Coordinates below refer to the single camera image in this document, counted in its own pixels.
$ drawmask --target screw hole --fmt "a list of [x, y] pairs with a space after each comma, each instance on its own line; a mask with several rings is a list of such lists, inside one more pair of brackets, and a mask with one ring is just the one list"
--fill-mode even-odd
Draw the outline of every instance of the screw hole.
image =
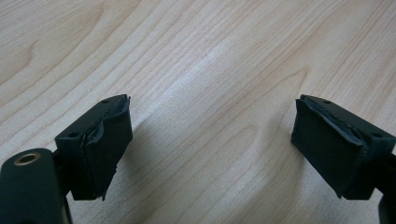
[[79, 133], [70, 133], [69, 134], [69, 137], [77, 137], [77, 136], [79, 136]]
[[18, 166], [23, 166], [23, 165], [30, 164], [30, 163], [32, 163], [34, 161], [37, 161], [38, 159], [40, 159], [40, 154], [39, 153], [36, 153], [36, 152], [28, 153], [28, 154], [22, 155], [19, 158], [17, 158], [14, 161], [14, 164], [18, 165]]
[[372, 135], [374, 137], [377, 137], [377, 138], [381, 138], [382, 137], [382, 134], [380, 134], [380, 133], [372, 133]]

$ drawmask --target black plastic mount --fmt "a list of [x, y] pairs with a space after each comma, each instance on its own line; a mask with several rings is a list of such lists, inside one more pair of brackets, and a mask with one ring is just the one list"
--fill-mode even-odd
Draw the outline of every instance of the black plastic mount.
[[291, 142], [338, 197], [368, 200], [378, 188], [385, 203], [394, 202], [394, 136], [324, 99], [302, 95], [296, 105]]
[[65, 195], [105, 199], [117, 163], [132, 141], [130, 98], [99, 102], [55, 142], [58, 149], [23, 151], [0, 173], [0, 223], [72, 223]]

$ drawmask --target black bracket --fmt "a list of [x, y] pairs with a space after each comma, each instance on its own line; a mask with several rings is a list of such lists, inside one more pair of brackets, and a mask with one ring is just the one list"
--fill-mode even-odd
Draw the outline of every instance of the black bracket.
[[65, 195], [106, 196], [117, 163], [132, 141], [130, 98], [105, 99], [55, 138], [58, 149], [23, 151], [0, 173], [1, 223], [72, 223]]
[[381, 223], [396, 223], [396, 137], [324, 99], [302, 95], [296, 104], [291, 142], [339, 198], [382, 191]]

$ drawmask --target light wood surface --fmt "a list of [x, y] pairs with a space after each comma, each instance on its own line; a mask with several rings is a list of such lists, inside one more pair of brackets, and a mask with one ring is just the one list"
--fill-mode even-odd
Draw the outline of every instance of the light wood surface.
[[294, 99], [396, 134], [393, 0], [0, 1], [0, 162], [99, 100], [132, 97], [134, 141], [75, 223], [378, 223], [290, 143]]

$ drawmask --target wood grain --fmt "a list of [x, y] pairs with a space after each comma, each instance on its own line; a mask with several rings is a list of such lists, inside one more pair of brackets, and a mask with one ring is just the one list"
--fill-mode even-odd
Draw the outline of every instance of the wood grain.
[[396, 134], [392, 0], [0, 1], [0, 162], [100, 99], [134, 141], [75, 223], [378, 223], [290, 143], [300, 94]]

